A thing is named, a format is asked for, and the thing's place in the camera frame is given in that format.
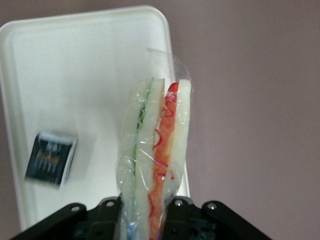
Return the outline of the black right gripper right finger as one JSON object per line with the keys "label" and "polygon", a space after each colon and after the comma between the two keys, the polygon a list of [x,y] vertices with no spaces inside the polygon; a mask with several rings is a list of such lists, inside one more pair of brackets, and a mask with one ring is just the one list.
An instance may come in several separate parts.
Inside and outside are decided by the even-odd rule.
{"label": "black right gripper right finger", "polygon": [[197,207],[189,197],[176,196],[168,205],[162,229],[163,240],[269,240],[220,201]]}

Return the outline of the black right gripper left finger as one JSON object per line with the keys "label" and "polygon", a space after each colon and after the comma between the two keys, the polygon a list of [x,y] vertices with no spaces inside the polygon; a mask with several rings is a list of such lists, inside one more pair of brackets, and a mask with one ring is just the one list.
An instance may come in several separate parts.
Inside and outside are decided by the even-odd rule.
{"label": "black right gripper left finger", "polygon": [[22,231],[13,240],[118,240],[121,198],[104,198],[95,208],[71,203]]}

